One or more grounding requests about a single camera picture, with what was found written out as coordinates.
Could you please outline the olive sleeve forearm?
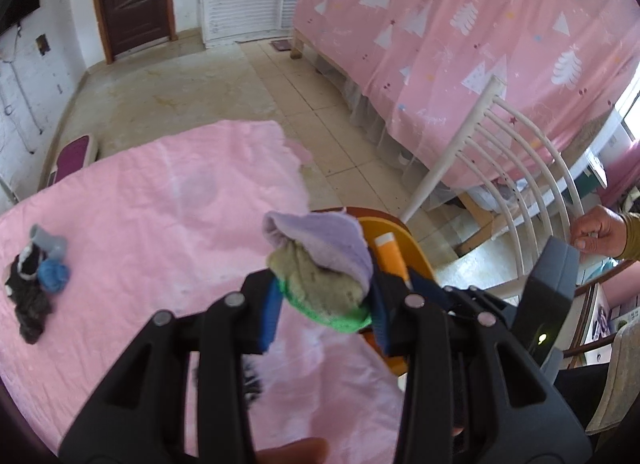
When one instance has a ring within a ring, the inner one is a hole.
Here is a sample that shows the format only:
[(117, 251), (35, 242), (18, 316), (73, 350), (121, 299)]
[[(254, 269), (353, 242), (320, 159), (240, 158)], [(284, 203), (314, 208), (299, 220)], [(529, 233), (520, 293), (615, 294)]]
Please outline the olive sleeve forearm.
[(640, 260), (640, 215), (623, 213), (620, 215), (626, 227), (626, 243), (623, 251), (617, 256), (620, 260)]

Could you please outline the person's right hand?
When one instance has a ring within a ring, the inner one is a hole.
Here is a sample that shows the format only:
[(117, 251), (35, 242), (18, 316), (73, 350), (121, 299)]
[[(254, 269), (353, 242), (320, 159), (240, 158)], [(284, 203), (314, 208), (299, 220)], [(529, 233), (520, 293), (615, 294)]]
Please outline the person's right hand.
[(582, 254), (620, 258), (626, 243), (627, 227), (622, 216), (601, 205), (570, 226), (570, 244)]

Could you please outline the person's left thumb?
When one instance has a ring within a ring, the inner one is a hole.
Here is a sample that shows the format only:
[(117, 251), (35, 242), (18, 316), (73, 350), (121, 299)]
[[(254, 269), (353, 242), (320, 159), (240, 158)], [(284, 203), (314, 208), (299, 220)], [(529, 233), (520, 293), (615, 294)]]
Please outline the person's left thumb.
[(259, 464), (323, 464), (329, 455), (329, 443), (323, 438), (305, 438), (282, 447), (256, 453)]

